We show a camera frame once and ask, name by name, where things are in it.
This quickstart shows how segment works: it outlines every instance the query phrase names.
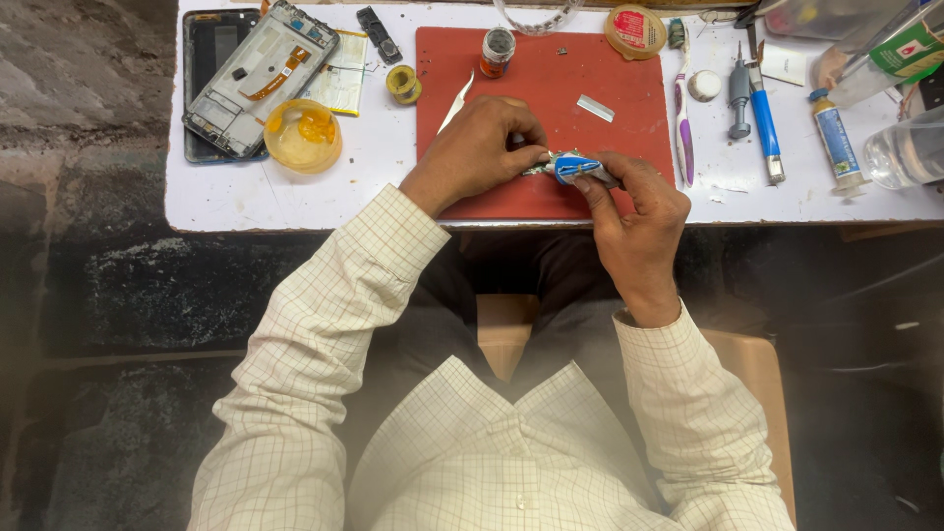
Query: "white table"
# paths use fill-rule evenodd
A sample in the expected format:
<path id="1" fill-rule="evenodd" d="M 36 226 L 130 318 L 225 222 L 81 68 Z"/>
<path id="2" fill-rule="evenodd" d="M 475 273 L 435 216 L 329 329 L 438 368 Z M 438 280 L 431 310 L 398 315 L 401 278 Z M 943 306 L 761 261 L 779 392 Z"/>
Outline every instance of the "white table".
<path id="1" fill-rule="evenodd" d="M 181 64 L 180 20 L 193 9 L 246 8 L 226 0 L 180 0 L 177 23 L 177 64 Z M 304 9 L 315 18 L 341 29 L 360 31 L 355 11 L 361 6 L 310 5 Z M 491 6 L 375 5 L 374 10 L 403 51 L 403 64 L 415 65 L 415 30 L 420 26 L 486 28 L 504 20 Z M 516 20 L 537 22 L 548 11 L 512 9 Z M 600 32 L 605 12 L 586 11 L 565 29 Z M 715 70 L 725 82 L 721 95 L 703 104 L 689 99 L 689 120 L 694 133 L 696 182 L 684 191 L 692 199 L 692 224 L 878 222 L 889 220 L 944 219 L 944 199 L 934 188 L 915 187 L 890 191 L 867 185 L 866 194 L 854 199 L 834 196 L 833 174 L 811 116 L 806 96 L 810 87 L 797 87 L 765 79 L 770 106 L 783 153 L 786 182 L 767 185 L 767 170 L 748 105 L 747 120 L 755 131 L 748 139 L 733 142 L 727 129 L 733 114 L 727 109 L 727 76 L 733 67 L 738 40 L 747 45 L 746 32 L 731 24 L 707 26 L 695 16 L 686 17 L 692 36 L 692 69 Z M 757 26 L 758 42 L 785 45 L 811 60 L 828 47 L 826 42 L 769 36 Z M 682 64 L 681 53 L 662 51 L 666 80 L 669 130 L 674 127 L 672 83 Z M 339 116 L 344 138 L 341 159 L 327 172 L 300 176 L 276 161 L 193 165 L 183 156 L 183 112 L 180 68 L 174 78 L 173 110 L 169 117 L 170 151 L 167 155 L 167 220 L 178 231 L 321 231 L 335 229 L 353 217 L 387 182 L 394 184 L 415 165 L 416 110 L 400 107 L 387 93 L 387 68 L 370 46 L 368 68 L 381 64 L 364 78 L 358 118 Z M 877 94 L 842 112 L 856 153 L 866 139 L 896 121 L 897 106 L 885 94 Z M 630 120 L 616 116 L 615 120 Z M 681 187 L 681 178 L 677 176 Z M 587 221 L 448 221 L 453 227 L 533 227 L 585 224 Z"/>

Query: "white checkered shirt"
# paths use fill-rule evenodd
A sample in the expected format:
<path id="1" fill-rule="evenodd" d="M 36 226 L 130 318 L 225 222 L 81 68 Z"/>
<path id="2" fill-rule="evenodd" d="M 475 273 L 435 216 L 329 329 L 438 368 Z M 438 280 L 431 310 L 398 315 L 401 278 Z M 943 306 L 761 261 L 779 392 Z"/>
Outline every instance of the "white checkered shirt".
<path id="1" fill-rule="evenodd" d="M 669 514 L 577 365 L 511 404 L 455 357 L 381 425 L 345 499 L 341 398 L 448 238 L 388 185 L 278 286 L 213 408 L 227 428 L 196 476 L 190 529 L 341 529 L 346 503 L 355 529 L 793 528 L 761 406 L 684 308 L 656 330 L 614 316 Z"/>

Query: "hand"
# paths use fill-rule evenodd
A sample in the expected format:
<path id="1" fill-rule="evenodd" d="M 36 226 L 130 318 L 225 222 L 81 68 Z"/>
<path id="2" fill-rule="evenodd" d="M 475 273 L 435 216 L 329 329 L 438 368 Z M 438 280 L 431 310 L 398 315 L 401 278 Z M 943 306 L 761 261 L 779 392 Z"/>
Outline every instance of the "hand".
<path id="1" fill-rule="evenodd" d="M 520 133 L 530 145 L 509 151 L 512 133 Z M 400 191 L 436 217 L 459 199 L 481 194 L 548 160 L 548 137 L 527 103 L 481 95 L 436 135 Z"/>
<path id="2" fill-rule="evenodd" d="M 669 185 L 646 161 L 611 151 L 588 154 L 622 181 L 636 207 L 620 217 L 613 197 L 599 180 L 577 178 L 574 183 L 590 205 L 593 235 L 620 297 L 642 328 L 675 322 L 682 311 L 672 263 L 692 203 Z"/>

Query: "flex cable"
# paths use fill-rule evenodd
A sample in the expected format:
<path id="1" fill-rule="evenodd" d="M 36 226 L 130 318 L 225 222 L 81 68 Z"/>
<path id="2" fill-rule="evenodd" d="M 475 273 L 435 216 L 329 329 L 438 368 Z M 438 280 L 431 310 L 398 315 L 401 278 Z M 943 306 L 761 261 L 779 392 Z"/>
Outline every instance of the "flex cable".
<path id="1" fill-rule="evenodd" d="M 285 79 L 288 79 L 295 68 L 301 64 L 303 60 L 307 59 L 309 55 L 311 54 L 308 50 L 302 48 L 301 46 L 296 46 L 295 50 L 292 50 L 292 55 L 290 55 L 289 59 L 285 61 L 285 68 L 283 68 L 282 71 L 278 73 L 275 79 L 269 81 L 268 85 L 265 85 L 262 90 L 255 94 L 245 94 L 243 91 L 240 91 L 239 94 L 245 96 L 249 101 L 259 101 L 263 99 L 275 91 L 278 87 L 282 86 L 282 83 L 285 82 Z"/>

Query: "person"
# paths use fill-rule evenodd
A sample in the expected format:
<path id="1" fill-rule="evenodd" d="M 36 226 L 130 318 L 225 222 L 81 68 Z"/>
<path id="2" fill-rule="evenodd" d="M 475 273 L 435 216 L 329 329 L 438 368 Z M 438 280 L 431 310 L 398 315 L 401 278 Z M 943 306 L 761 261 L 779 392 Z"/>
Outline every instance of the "person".
<path id="1" fill-rule="evenodd" d="M 516 132 L 529 145 L 509 151 Z M 474 99 L 276 288 L 213 407 L 226 430 L 190 529 L 793 528 L 763 410 L 677 295 L 690 203 L 649 164 L 589 155 L 636 212 L 577 179 L 593 237 L 533 251 L 531 339 L 511 382 L 488 368 L 462 255 L 433 220 L 547 143 L 524 102 Z"/>

